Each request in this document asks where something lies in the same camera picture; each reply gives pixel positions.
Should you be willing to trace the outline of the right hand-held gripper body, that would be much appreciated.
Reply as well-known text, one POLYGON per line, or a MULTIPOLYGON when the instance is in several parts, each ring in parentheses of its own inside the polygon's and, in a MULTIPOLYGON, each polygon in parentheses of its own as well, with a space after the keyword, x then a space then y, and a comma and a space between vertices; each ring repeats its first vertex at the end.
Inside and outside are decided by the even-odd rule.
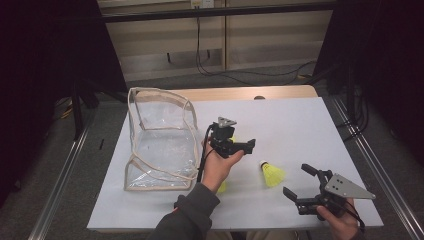
POLYGON ((333 215, 340 217, 347 212, 345 204, 348 198, 375 199, 376 195, 331 170, 318 170, 320 193, 313 198, 298 199, 295 202, 300 215, 316 215, 321 221, 324 218, 316 211, 317 206, 326 207, 333 215))

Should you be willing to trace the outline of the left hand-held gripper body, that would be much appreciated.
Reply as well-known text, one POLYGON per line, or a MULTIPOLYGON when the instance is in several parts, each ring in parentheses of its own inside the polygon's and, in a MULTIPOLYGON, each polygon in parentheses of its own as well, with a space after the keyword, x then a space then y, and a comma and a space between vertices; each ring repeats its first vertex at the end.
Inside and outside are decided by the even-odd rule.
POLYGON ((232 140, 235 124, 234 120, 219 117, 209 126, 210 146, 223 158, 228 158, 240 150, 247 153, 246 143, 235 143, 232 140))

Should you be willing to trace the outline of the clear plastic bag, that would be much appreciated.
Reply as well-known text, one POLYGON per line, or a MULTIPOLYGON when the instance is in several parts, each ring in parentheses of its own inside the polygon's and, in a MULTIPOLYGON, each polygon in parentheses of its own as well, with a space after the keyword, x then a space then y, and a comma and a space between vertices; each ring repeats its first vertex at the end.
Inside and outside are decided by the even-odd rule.
POLYGON ((127 191, 188 190, 200 165, 197 115, 190 100, 156 88, 128 92, 131 155, 127 191))

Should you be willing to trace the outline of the person's left hand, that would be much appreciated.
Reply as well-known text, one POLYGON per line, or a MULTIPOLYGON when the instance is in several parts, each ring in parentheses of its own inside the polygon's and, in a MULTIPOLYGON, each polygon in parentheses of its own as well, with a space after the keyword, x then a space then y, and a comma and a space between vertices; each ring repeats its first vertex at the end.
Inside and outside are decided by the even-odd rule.
POLYGON ((204 166, 201 183, 213 193, 216 193, 222 182, 228 177, 231 168, 244 156, 239 150, 228 158, 222 158, 209 144, 206 144, 208 156, 204 166))

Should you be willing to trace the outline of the person's right hand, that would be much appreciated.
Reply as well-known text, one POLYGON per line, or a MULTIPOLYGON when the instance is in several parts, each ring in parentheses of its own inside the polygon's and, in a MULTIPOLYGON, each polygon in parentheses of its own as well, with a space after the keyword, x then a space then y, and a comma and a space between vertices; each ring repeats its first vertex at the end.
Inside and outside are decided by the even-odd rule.
POLYGON ((328 222, 333 240, 350 240, 360 231, 358 221, 349 213, 336 217, 324 206, 316 210, 328 222))

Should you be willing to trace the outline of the white board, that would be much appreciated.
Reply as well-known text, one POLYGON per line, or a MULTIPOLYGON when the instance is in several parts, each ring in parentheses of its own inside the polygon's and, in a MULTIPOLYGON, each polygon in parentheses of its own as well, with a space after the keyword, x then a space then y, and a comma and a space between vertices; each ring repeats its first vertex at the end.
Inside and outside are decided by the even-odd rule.
MULTIPOLYGON (((314 216, 301 216, 282 193, 289 188, 301 198, 319 192, 317 178, 304 172, 302 164, 330 170, 363 183, 352 159, 319 97, 279 100, 197 101, 194 104, 200 129, 218 117, 236 121, 239 141, 254 139, 256 146, 236 164, 226 180, 227 189, 211 219, 222 231, 306 229, 321 226, 314 216), (281 187, 265 185, 260 161, 282 168, 281 187)), ((121 130, 88 227, 98 232, 148 231, 172 211, 176 191, 127 191, 124 169, 130 157, 129 128, 121 130)))

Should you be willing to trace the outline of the black horizontal bar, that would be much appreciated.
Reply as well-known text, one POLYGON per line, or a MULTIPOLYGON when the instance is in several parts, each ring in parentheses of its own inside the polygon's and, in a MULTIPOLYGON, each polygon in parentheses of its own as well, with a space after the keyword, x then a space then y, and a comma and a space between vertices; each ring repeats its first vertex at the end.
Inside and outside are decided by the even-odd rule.
POLYGON ((299 3, 270 6, 225 7, 199 10, 172 10, 145 13, 109 14, 100 18, 100 22, 117 23, 132 21, 170 20, 200 17, 221 17, 238 15, 255 15, 267 13, 293 13, 333 10, 337 2, 299 3))

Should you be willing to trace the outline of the dark curtain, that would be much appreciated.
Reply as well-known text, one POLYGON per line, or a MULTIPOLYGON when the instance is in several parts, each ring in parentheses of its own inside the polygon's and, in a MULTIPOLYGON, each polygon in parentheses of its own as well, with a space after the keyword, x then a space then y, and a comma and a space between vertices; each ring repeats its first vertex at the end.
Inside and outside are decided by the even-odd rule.
POLYGON ((55 103, 127 86, 98 0, 0 0, 0 207, 35 157, 55 103))
POLYGON ((353 79, 424 166, 424 0, 334 0, 314 72, 353 79))

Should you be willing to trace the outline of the white power outlet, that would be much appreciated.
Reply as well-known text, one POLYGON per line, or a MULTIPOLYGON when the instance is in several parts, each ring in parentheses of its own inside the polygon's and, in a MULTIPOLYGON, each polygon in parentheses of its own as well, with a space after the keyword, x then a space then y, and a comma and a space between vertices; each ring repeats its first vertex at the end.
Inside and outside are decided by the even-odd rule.
POLYGON ((214 0, 191 0, 192 9, 213 8, 214 6, 214 0))

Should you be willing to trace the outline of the black metal stand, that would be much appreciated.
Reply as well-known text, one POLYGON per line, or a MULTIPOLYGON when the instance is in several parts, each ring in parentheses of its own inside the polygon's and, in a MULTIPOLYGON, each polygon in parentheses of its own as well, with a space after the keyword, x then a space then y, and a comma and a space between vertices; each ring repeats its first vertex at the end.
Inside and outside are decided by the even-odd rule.
POLYGON ((71 100, 75 123, 74 139, 78 140, 84 130, 80 101, 83 101, 88 109, 96 108, 99 105, 99 100, 95 95, 94 83, 87 79, 74 81, 71 91, 71 100))

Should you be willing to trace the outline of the metal floor rail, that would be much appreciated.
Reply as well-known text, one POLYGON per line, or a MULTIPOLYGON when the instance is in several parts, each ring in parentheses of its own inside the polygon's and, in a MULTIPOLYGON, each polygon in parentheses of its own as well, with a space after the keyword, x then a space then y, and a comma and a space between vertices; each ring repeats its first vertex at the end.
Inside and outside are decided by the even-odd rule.
POLYGON ((350 137, 354 140, 355 144, 361 151, 368 166, 373 172, 375 179, 379 182, 386 198, 408 232, 411 240, 424 240, 424 229, 421 227, 420 221, 416 218, 416 215, 413 213, 410 206, 395 187, 393 181, 387 174, 364 135, 360 132, 359 128, 353 124, 353 120, 348 117, 347 107, 345 104, 340 98, 335 98, 332 102, 340 117, 347 123, 347 129, 350 133, 350 137))
POLYGON ((73 142, 71 150, 67 155, 57 181, 55 182, 55 185, 50 192, 41 213, 39 214, 39 217, 28 237, 28 240, 45 240, 52 220, 60 205, 64 189, 69 181, 69 177, 73 172, 73 168, 86 141, 88 131, 89 129, 85 127, 79 137, 73 142))

